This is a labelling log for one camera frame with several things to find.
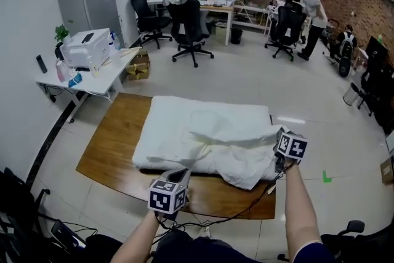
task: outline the white duvet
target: white duvet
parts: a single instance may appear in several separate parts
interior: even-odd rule
[[[277,175],[273,147],[281,128],[288,131],[271,125],[264,106],[157,96],[132,160],[139,169],[220,174],[250,190]]]

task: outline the potted plant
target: potted plant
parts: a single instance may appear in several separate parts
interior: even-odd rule
[[[70,32],[66,29],[64,24],[60,26],[56,26],[55,32],[56,32],[55,39],[58,42],[63,42],[64,45],[68,45],[69,43],[71,43]]]

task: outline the person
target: person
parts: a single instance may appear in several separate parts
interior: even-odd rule
[[[293,8],[293,0],[284,0],[284,5],[283,7],[287,8]],[[271,18],[271,29],[270,29],[270,41],[275,42],[276,37],[275,37],[275,32],[276,32],[276,25],[278,24],[278,14],[273,13],[272,18]]]
[[[307,15],[311,18],[311,27],[309,29],[308,43],[301,53],[297,53],[299,57],[309,60],[312,52],[319,40],[319,37],[327,25],[327,16],[320,3],[320,0],[304,0]]]
[[[297,164],[286,172],[285,215],[290,262],[335,262],[334,256],[321,242],[316,214]],[[140,225],[115,253],[111,263],[146,262],[158,227],[158,218],[153,211],[148,211]],[[251,263],[255,261],[223,241],[210,239],[209,235],[193,240],[186,232],[173,230],[159,241],[152,262]]]
[[[340,48],[341,48],[344,40],[349,40],[352,42],[353,50],[354,50],[354,48],[357,47],[357,39],[353,35],[353,27],[349,24],[346,26],[345,31],[339,33],[337,39],[334,42],[330,43],[330,57],[332,59],[335,56],[341,55],[342,52],[340,51]]]

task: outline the refrigerator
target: refrigerator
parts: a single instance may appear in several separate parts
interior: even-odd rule
[[[124,48],[116,0],[57,0],[64,26],[74,36],[78,32],[109,28]]]

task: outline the ceiling light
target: ceiling light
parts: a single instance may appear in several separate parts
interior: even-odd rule
[[[278,116],[277,119],[279,121],[285,121],[285,122],[289,122],[289,123],[305,124],[305,121],[303,119],[287,118],[285,116]]]

